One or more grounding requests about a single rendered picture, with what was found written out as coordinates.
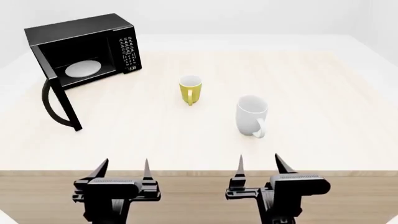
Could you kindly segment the yellow mug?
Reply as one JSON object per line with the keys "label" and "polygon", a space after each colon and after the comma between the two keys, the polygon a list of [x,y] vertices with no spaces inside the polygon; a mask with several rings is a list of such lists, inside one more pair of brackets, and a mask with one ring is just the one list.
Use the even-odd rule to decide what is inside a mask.
{"label": "yellow mug", "polygon": [[180,92],[184,102],[189,106],[197,102],[200,98],[202,80],[198,76],[183,76],[179,80]]}

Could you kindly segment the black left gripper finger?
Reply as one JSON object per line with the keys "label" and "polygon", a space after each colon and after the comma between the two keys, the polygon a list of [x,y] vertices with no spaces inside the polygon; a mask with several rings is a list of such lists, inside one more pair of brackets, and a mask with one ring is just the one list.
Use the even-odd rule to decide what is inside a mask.
{"label": "black left gripper finger", "polygon": [[73,185],[75,187],[83,187],[93,179],[104,177],[106,175],[108,164],[109,159],[105,159],[90,175],[83,179],[74,181]]}
{"label": "black left gripper finger", "polygon": [[145,161],[144,176],[142,178],[142,184],[143,184],[143,186],[157,186],[157,181],[154,180],[154,178],[151,174],[148,159],[146,159],[146,161]]}

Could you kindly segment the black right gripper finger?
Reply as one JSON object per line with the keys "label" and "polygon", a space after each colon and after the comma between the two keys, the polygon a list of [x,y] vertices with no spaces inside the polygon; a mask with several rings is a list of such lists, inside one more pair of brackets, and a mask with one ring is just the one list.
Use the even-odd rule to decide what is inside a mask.
{"label": "black right gripper finger", "polygon": [[240,155],[236,174],[229,181],[229,189],[243,189],[245,183],[246,183],[246,176],[244,173],[243,157],[242,155]]}
{"label": "black right gripper finger", "polygon": [[278,154],[275,154],[275,162],[276,162],[279,174],[294,174],[294,173],[296,173],[296,171],[293,168],[291,168],[290,166],[288,166],[288,164],[286,164],[286,162],[284,162],[284,160]]}

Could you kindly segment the white glass turntable plate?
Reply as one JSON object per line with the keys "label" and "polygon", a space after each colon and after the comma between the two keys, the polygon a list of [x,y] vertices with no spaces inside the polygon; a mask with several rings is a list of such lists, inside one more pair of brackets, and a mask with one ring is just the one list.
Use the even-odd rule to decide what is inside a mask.
{"label": "white glass turntable plate", "polygon": [[101,69],[101,63],[94,60],[85,60],[69,65],[65,69],[66,76],[72,78],[83,78],[91,76]]}

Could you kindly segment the black microwave oven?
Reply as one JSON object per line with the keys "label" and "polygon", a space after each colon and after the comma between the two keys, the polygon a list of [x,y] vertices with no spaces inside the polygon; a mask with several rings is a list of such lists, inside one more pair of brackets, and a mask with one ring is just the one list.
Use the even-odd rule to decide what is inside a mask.
{"label": "black microwave oven", "polygon": [[[30,27],[24,30],[30,49],[46,78],[63,90],[142,68],[135,27],[117,14],[105,14]],[[80,61],[101,64],[95,74],[67,76],[67,67]]]}

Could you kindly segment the white mug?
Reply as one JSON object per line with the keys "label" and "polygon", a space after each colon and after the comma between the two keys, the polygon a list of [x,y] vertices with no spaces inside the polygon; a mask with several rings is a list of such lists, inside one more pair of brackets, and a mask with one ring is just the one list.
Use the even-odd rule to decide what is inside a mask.
{"label": "white mug", "polygon": [[245,136],[263,138],[266,133],[268,104],[262,98],[245,95],[239,98],[236,105],[236,125]]}

